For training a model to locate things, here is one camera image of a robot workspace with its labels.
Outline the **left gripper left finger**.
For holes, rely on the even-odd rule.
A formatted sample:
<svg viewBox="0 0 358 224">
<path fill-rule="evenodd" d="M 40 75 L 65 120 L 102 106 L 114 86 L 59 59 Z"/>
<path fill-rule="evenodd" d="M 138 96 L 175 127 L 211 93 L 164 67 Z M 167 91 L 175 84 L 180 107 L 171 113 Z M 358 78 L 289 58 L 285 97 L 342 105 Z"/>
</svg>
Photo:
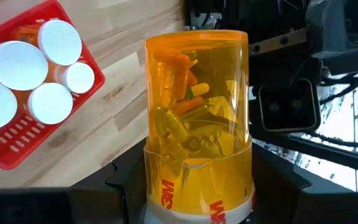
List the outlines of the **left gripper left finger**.
<svg viewBox="0 0 358 224">
<path fill-rule="evenodd" d="M 143 139 L 70 187 L 74 223 L 143 223 L 146 174 Z"/>
</svg>

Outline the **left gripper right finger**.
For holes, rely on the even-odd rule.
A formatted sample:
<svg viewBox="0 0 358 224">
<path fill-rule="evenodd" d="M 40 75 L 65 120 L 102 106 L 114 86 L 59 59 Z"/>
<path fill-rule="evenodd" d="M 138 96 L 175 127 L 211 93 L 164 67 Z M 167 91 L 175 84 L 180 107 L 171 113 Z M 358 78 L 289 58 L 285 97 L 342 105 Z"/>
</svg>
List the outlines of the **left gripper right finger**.
<svg viewBox="0 0 358 224">
<path fill-rule="evenodd" d="M 256 200 L 252 223 L 358 224 L 358 192 L 330 182 L 253 144 Z"/>
</svg>

